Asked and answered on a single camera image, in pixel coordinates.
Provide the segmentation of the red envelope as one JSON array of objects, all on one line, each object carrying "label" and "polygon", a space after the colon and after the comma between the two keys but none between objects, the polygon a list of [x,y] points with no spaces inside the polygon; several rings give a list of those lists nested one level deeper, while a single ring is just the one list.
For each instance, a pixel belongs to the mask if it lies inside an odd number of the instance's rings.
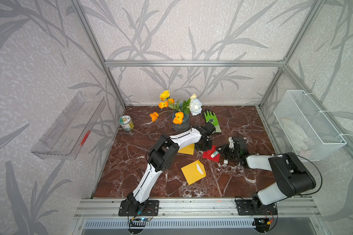
[{"label": "red envelope", "polygon": [[205,151],[205,152],[203,153],[203,158],[204,158],[204,159],[208,159],[208,160],[212,160],[212,161],[218,163],[218,162],[220,161],[220,154],[217,155],[215,158],[211,158],[211,154],[212,154],[213,152],[217,151],[216,148],[217,148],[217,146],[213,145],[211,150]]}]

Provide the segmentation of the green white glue stick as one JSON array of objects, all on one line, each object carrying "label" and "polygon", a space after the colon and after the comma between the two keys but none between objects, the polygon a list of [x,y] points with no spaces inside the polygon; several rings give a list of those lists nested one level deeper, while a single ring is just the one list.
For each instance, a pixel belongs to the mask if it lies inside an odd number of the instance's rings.
[{"label": "green white glue stick", "polygon": [[217,155],[219,155],[219,152],[215,151],[211,154],[211,158],[215,158]]}]

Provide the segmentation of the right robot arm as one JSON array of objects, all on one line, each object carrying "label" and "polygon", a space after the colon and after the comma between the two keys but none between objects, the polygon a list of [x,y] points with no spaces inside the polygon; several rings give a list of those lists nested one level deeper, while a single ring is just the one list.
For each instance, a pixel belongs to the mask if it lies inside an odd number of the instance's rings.
[{"label": "right robot arm", "polygon": [[224,144],[216,151],[228,161],[248,169],[261,169],[273,173],[275,182],[256,192],[252,198],[252,208],[262,209],[284,199],[301,195],[316,187],[316,181],[301,157],[293,152],[280,155],[249,154],[243,138],[232,138],[233,145]]}]

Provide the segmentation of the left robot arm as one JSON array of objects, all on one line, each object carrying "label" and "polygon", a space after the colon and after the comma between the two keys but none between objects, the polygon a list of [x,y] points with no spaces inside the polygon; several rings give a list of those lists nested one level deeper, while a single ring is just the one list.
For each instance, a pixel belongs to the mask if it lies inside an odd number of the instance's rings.
[{"label": "left robot arm", "polygon": [[177,135],[162,135],[148,151],[146,171],[138,186],[127,196],[129,204],[136,209],[149,199],[157,179],[170,168],[180,149],[191,144],[206,149],[212,147],[210,136],[215,131],[214,125],[207,122],[204,126],[194,126]]}]

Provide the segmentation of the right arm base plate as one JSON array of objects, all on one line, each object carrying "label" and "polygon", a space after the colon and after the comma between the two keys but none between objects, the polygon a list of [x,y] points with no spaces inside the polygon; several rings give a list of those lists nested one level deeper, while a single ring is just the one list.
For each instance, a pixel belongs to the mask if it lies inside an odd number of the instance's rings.
[{"label": "right arm base plate", "polygon": [[278,215],[276,203],[264,205],[258,198],[244,199],[242,197],[235,198],[238,215]]}]

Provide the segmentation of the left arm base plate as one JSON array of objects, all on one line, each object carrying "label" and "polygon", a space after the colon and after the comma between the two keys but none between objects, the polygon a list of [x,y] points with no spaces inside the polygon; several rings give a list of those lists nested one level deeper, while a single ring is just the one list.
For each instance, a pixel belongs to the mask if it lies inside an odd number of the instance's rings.
[{"label": "left arm base plate", "polygon": [[157,216],[159,210],[159,200],[147,200],[139,204],[137,201],[128,199],[121,202],[118,216]]}]

